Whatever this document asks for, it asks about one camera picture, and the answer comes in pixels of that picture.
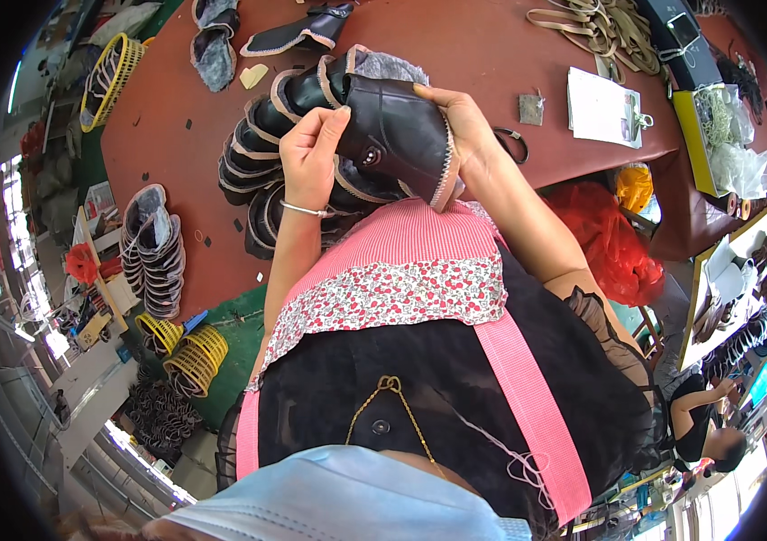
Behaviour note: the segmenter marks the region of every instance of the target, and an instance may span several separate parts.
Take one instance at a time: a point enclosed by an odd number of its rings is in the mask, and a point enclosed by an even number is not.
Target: finger
[[[317,135],[320,133],[324,122],[331,118],[335,114],[335,111],[324,109],[322,107],[315,107],[308,112],[302,119],[293,126],[287,135],[284,135],[281,140],[287,139],[287,144],[292,146],[306,146],[303,143],[312,141],[309,147],[314,145],[314,141],[317,140]]]
[[[324,159],[331,159],[335,155],[335,147],[341,139],[341,134],[350,121],[350,107],[342,105],[335,111],[330,111],[331,115],[324,121],[317,135],[317,142],[314,144],[313,154]]]
[[[441,107],[451,107],[458,103],[465,103],[471,99],[464,92],[444,90],[443,88],[426,87],[419,83],[413,83],[413,91],[421,98],[431,100]]]

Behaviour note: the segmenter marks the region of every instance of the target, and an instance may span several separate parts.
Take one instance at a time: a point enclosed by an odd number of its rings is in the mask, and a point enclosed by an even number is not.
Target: blue surgical mask
[[[531,537],[454,483],[344,445],[293,454],[165,518],[222,541]]]

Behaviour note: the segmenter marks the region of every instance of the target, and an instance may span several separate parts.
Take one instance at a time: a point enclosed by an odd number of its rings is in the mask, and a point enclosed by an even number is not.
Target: yellow box
[[[684,142],[687,144],[687,154],[690,155],[696,189],[714,197],[722,197],[729,191],[718,191],[714,184],[714,176],[708,165],[708,141],[702,131],[702,123],[699,122],[695,95],[696,92],[691,90],[678,90],[672,93],[671,102],[675,105],[681,131],[684,132]]]

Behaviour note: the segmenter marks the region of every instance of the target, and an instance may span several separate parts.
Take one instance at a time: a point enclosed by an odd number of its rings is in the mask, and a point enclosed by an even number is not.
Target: stack of boot uppers
[[[122,269],[130,290],[155,319],[179,315],[185,283],[185,248],[179,216],[167,212],[161,184],[141,189],[124,211],[119,237]]]
[[[236,73],[230,39],[239,29],[239,0],[194,0],[191,18],[200,29],[191,40],[191,65],[212,92],[219,92]]]
[[[284,198],[280,138],[314,107],[349,105],[352,112],[335,156],[327,209],[334,215],[321,222],[325,247],[388,202],[419,196],[442,212],[461,193],[449,124],[438,106],[416,96],[413,82],[427,84],[428,77],[405,60],[355,45],[338,59],[324,55],[309,69],[279,73],[269,93],[245,105],[218,170],[226,200],[250,205],[249,254],[274,254]]]

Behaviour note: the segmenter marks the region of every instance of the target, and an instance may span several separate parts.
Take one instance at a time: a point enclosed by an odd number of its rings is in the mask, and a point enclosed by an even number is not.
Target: worker
[[[645,359],[572,233],[470,96],[415,92],[447,116],[477,202],[393,202],[321,254],[351,112],[281,138],[290,206],[239,480],[142,537],[546,539],[652,445]]]
[[[735,390],[735,382],[724,379],[706,390],[702,374],[693,374],[671,395],[669,423],[678,456],[687,462],[703,458],[714,460],[714,470],[731,472],[747,452],[744,432],[734,427],[717,428],[709,433],[712,408]]]

